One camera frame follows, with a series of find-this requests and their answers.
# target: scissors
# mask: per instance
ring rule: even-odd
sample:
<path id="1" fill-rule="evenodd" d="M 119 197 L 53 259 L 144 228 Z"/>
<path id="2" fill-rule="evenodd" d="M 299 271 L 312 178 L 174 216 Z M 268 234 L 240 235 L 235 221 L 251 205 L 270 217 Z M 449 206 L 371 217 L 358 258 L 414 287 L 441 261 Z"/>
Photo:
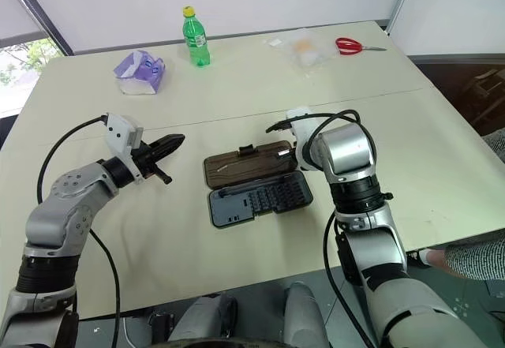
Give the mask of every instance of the scissors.
<path id="1" fill-rule="evenodd" d="M 386 48 L 380 47 L 363 47 L 360 42 L 351 38 L 338 38 L 335 41 L 340 54 L 357 54 L 361 51 L 386 51 Z"/>

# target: gray floor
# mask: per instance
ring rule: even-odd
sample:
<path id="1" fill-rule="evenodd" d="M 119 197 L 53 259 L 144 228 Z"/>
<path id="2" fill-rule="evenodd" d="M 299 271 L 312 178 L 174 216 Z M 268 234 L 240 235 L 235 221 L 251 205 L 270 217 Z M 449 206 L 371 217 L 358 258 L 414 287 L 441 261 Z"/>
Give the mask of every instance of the gray floor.
<path id="1" fill-rule="evenodd" d="M 334 269 L 334 277 L 340 285 L 343 296 L 356 314 L 361 325 L 373 337 L 367 318 L 363 315 L 360 300 L 355 289 L 344 280 L 340 268 Z M 479 335 L 490 348 L 505 347 L 503 343 L 503 324 L 493 319 L 487 311 L 505 311 L 505 298 L 491 297 L 486 283 L 466 279 L 457 279 L 445 275 L 436 269 L 410 269 L 410 274 L 430 285 L 452 307 L 458 315 Z M 323 271 L 314 271 L 279 279 L 267 283 L 244 286 L 227 293 L 237 298 L 239 316 L 236 335 L 258 339 L 280 340 L 282 336 L 282 311 L 284 290 L 294 281 L 303 281 L 314 293 L 323 318 L 326 321 L 328 338 L 334 348 L 358 348 L 364 344 L 346 317 L 342 306 L 331 291 Z M 496 283 L 495 289 L 503 291 L 503 282 Z M 172 302 L 157 306 L 158 310 L 175 315 L 178 320 L 194 300 Z M 151 329 L 146 316 L 125 318 L 129 337 L 138 347 L 148 346 L 151 342 Z M 111 343 L 113 320 L 81 321 L 77 347 L 108 347 Z M 121 325 L 118 340 L 119 347 L 127 347 Z"/>

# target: purple tissue box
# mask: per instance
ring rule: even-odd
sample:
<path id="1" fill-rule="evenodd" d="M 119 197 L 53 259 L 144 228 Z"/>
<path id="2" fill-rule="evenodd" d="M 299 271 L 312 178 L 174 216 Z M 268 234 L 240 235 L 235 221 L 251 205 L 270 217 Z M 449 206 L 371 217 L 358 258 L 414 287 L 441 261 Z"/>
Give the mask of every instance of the purple tissue box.
<path id="1" fill-rule="evenodd" d="M 165 72 L 161 58 L 154 59 L 146 51 L 134 51 L 116 68 L 119 88 L 125 94 L 155 94 Z"/>

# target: plastic bag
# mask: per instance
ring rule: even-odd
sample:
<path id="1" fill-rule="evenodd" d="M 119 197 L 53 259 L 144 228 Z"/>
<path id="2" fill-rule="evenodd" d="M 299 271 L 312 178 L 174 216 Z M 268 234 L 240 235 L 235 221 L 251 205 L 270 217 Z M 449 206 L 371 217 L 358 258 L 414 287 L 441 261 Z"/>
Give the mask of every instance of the plastic bag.
<path id="1" fill-rule="evenodd" d="M 155 94 L 165 72 L 161 58 L 154 59 L 146 51 L 134 51 L 116 68 L 114 74 L 125 94 Z"/>
<path id="2" fill-rule="evenodd" d="M 302 68 L 319 64 L 335 56 L 334 47 L 326 44 L 307 28 L 282 32 L 267 43 L 291 57 Z"/>

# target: person's arm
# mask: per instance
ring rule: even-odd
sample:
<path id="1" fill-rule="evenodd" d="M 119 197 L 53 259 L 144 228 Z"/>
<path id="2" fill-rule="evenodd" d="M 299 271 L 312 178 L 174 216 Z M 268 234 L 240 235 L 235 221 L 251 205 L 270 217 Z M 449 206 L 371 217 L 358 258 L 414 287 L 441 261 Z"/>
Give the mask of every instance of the person's arm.
<path id="1" fill-rule="evenodd" d="M 505 128 L 497 129 L 494 133 L 490 133 L 482 139 L 505 163 Z"/>
<path id="2" fill-rule="evenodd" d="M 469 279 L 505 279 L 505 230 L 496 238 L 466 245 L 448 245 L 445 259 L 448 267 Z"/>

